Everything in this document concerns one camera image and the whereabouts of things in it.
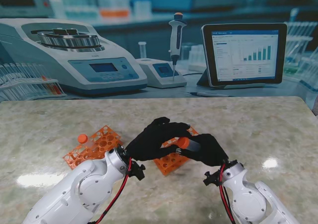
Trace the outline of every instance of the tablet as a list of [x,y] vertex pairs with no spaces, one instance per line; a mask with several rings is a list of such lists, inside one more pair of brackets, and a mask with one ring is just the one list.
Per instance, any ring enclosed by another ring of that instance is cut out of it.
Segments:
[[286,24],[208,24],[201,31],[210,86],[282,82]]

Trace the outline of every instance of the pen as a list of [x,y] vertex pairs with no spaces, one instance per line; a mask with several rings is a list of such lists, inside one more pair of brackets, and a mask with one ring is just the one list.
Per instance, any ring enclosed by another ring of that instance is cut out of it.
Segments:
[[202,97],[233,97],[229,95],[208,93],[208,92],[189,92],[189,93],[194,96],[202,96]]

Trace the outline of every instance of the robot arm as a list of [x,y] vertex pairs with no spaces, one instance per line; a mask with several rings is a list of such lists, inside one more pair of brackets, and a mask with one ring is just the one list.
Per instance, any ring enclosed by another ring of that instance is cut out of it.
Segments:
[[[128,162],[121,147],[104,159],[86,160],[34,205],[23,224],[87,224],[126,175]],[[141,180],[144,168],[133,162],[128,175]]]
[[[236,160],[227,162],[222,173],[223,186],[233,192],[231,207],[240,224],[299,224],[265,183],[248,182],[246,173],[247,170]],[[219,186],[219,175],[220,170],[212,175],[207,172],[204,183]]]

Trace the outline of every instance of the black glove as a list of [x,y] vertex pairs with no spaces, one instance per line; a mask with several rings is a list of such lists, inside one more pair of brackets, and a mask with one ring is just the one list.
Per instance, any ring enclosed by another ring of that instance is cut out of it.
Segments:
[[151,160],[162,158],[176,151],[178,146],[171,145],[160,148],[161,145],[174,137],[190,137],[187,129],[190,125],[172,122],[166,117],[155,119],[126,147],[126,151],[135,160]]
[[210,134],[201,134],[192,136],[191,140],[201,145],[198,151],[189,151],[187,149],[178,149],[177,153],[190,159],[201,161],[208,166],[220,166],[223,160],[229,159],[217,140]]

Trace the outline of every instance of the orange cap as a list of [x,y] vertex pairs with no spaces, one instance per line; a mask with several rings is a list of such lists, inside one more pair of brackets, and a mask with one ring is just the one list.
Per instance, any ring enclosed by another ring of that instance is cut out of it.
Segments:
[[190,139],[187,137],[181,137],[177,141],[177,146],[179,146],[181,149],[186,149],[190,144]]
[[81,144],[85,144],[88,141],[88,137],[85,134],[80,134],[78,136],[78,142]]

